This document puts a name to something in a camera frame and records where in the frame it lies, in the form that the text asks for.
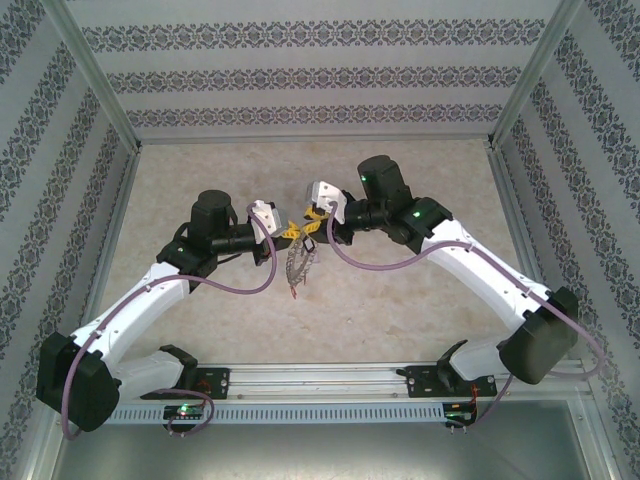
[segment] gray panel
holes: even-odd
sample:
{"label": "gray panel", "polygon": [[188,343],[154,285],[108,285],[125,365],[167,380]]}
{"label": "gray panel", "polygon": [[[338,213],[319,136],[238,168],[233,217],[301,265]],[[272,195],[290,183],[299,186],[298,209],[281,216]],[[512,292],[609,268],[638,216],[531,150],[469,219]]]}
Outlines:
{"label": "gray panel", "polygon": [[466,436],[433,424],[214,425],[178,440],[160,427],[105,426],[65,442],[53,478],[577,480],[588,475],[565,404],[518,402],[501,405]]}

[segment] marble surface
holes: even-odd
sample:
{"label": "marble surface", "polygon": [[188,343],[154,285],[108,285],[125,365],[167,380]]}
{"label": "marble surface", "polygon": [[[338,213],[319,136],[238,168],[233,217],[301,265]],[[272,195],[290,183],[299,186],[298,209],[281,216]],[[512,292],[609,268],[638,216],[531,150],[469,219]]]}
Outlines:
{"label": "marble surface", "polygon": [[[154,262],[176,228],[189,219],[198,193],[224,190],[240,218],[255,199],[274,201],[302,220],[307,184],[323,179],[363,196],[356,166],[387,154],[401,167],[414,196],[439,200],[467,229],[517,267],[515,251],[480,140],[336,143],[245,143],[145,146],[103,297],[103,309]],[[347,253],[390,263],[411,256],[380,232],[356,234]],[[200,362],[306,363],[436,360],[463,338],[506,329],[462,283],[423,261],[394,272],[357,270],[321,246],[307,286],[290,294],[286,251],[265,292],[250,297],[207,286],[174,306],[125,358],[173,343]],[[210,278],[250,288],[268,275],[250,255]]]}

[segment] robotic arm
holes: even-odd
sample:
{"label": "robotic arm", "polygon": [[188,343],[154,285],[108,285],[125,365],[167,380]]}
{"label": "robotic arm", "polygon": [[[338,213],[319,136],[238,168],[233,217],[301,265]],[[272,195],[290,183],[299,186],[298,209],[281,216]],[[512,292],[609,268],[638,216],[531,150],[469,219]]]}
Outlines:
{"label": "robotic arm", "polygon": [[[489,256],[507,274],[572,319],[577,317],[576,296],[566,288],[556,292],[515,271],[474,239],[451,212],[431,198],[413,198],[396,162],[386,155],[369,158],[358,166],[366,199],[355,200],[346,191],[326,183],[309,186],[308,196],[316,213],[335,208],[334,236],[350,245],[356,231],[383,230],[392,241],[414,253],[446,241],[464,242],[470,248],[438,249],[428,258],[455,275],[485,300],[507,326],[509,333],[482,341],[463,340],[438,361],[438,378],[449,390],[462,381],[483,375],[510,372],[529,384],[537,384],[577,341],[576,332],[539,306],[529,295],[486,263],[471,249]],[[311,237],[327,243],[326,224],[319,222]]]}
{"label": "robotic arm", "polygon": [[[274,204],[258,200],[252,212],[270,236],[277,237],[286,230],[287,221]],[[121,362],[142,332],[198,285],[187,279],[170,280],[155,288],[149,284],[170,275],[206,278],[216,270],[220,255],[252,252],[256,266],[260,265],[272,253],[264,240],[255,223],[238,224],[229,195],[218,190],[201,193],[191,209],[191,221],[178,229],[173,241],[157,256],[157,263],[127,294],[69,337],[54,332],[43,342],[37,398],[61,411],[64,384],[74,357],[113,312],[112,321],[99,332],[78,364],[69,400],[71,421],[84,431],[92,431],[109,418],[120,400],[163,388],[192,389],[198,362],[173,345],[161,347],[146,358]],[[128,300],[145,285],[145,293]]]}

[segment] enclosure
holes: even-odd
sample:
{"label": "enclosure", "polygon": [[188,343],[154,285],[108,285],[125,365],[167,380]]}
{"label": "enclosure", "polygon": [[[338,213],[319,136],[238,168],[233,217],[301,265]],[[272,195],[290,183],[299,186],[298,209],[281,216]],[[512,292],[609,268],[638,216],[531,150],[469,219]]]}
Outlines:
{"label": "enclosure", "polygon": [[[638,0],[0,8],[1,479],[640,478]],[[201,286],[127,352],[174,344],[228,367],[212,425],[170,438],[160,404],[131,401],[63,440],[35,398],[42,342],[129,291],[200,192],[302,225],[310,182],[363,198],[375,155],[507,264],[574,292],[598,375],[516,380],[452,435],[442,399],[409,398],[395,372],[503,322],[432,262],[366,272],[320,245],[296,298],[280,251],[266,292]],[[412,255],[380,231],[344,251]],[[268,270],[243,255],[210,278],[251,288]],[[594,362],[581,340],[559,368]]]}

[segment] patterned wallpaper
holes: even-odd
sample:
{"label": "patterned wallpaper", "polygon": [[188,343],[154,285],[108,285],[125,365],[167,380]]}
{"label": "patterned wallpaper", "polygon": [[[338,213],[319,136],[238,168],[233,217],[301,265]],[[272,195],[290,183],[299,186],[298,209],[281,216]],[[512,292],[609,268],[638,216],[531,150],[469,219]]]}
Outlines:
{"label": "patterned wallpaper", "polygon": [[586,1],[501,146],[545,281],[607,353],[594,381],[623,478],[640,478],[640,85],[632,2]]}
{"label": "patterned wallpaper", "polygon": [[9,479],[33,426],[41,342],[82,318],[131,155],[40,3],[3,1],[0,14],[0,478]]}
{"label": "patterned wallpaper", "polygon": [[71,1],[143,140],[487,134],[558,0]]}

